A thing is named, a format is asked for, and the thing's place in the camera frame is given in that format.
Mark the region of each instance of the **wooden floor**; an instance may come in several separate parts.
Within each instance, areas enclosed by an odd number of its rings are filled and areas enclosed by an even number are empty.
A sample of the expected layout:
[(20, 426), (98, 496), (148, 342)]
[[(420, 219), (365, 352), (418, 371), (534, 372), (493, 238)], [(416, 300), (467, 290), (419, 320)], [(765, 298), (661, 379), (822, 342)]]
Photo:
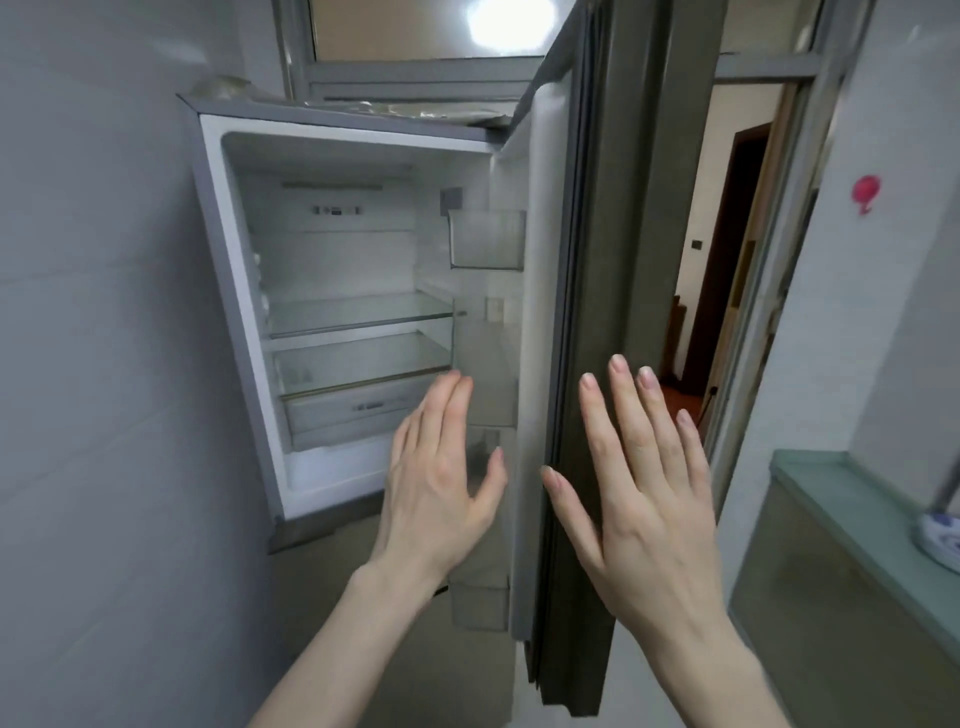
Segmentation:
[(670, 416), (673, 419), (677, 419), (677, 413), (682, 409), (690, 413), (694, 422), (700, 417), (700, 406), (703, 404), (704, 398), (685, 395), (673, 387), (663, 387), (663, 398), (666, 400), (666, 408), (670, 410)]

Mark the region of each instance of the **window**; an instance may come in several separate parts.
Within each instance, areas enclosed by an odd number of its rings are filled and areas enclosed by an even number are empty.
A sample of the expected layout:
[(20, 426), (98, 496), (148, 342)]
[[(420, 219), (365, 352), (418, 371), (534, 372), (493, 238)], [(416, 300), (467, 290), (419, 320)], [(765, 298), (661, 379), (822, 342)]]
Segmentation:
[(574, 0), (310, 0), (317, 61), (542, 56)]

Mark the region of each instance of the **door shelf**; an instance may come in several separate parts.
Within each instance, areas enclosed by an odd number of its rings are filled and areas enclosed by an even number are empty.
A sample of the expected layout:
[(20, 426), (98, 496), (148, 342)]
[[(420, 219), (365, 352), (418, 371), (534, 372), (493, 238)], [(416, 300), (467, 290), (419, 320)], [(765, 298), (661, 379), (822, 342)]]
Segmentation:
[(505, 327), (468, 318), (459, 307), (453, 326), (454, 365), (473, 377), (468, 425), (516, 427), (519, 381)]
[(450, 267), (522, 271), (527, 213), (451, 209)]
[(449, 318), (453, 307), (425, 293), (391, 293), (325, 301), (274, 303), (270, 334), (280, 339), (349, 328)]
[(274, 355), (285, 399), (450, 368), (450, 351), (419, 331)]

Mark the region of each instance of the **crisper drawer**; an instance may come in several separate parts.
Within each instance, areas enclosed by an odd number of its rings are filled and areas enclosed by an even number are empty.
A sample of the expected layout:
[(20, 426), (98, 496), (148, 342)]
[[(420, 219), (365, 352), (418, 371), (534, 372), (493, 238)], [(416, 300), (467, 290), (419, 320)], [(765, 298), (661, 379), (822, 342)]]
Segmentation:
[(395, 429), (420, 404), (434, 377), (411, 376), (287, 400), (294, 450), (340, 445)]

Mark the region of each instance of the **refrigerator top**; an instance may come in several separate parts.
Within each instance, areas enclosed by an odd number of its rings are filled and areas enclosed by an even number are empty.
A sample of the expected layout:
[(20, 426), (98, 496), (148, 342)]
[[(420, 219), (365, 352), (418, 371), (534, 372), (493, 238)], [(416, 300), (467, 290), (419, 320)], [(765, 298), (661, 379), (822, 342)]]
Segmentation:
[(296, 102), (208, 99), (189, 94), (178, 94), (178, 96), (197, 114), (231, 116), (240, 119), (263, 119), (265, 121), (309, 124), (319, 127), (366, 129), (372, 132), (442, 136), (450, 139), (482, 141), (489, 144), (502, 144), (507, 138), (506, 130), (465, 127), (441, 121), (418, 121), (394, 116), (313, 109)]

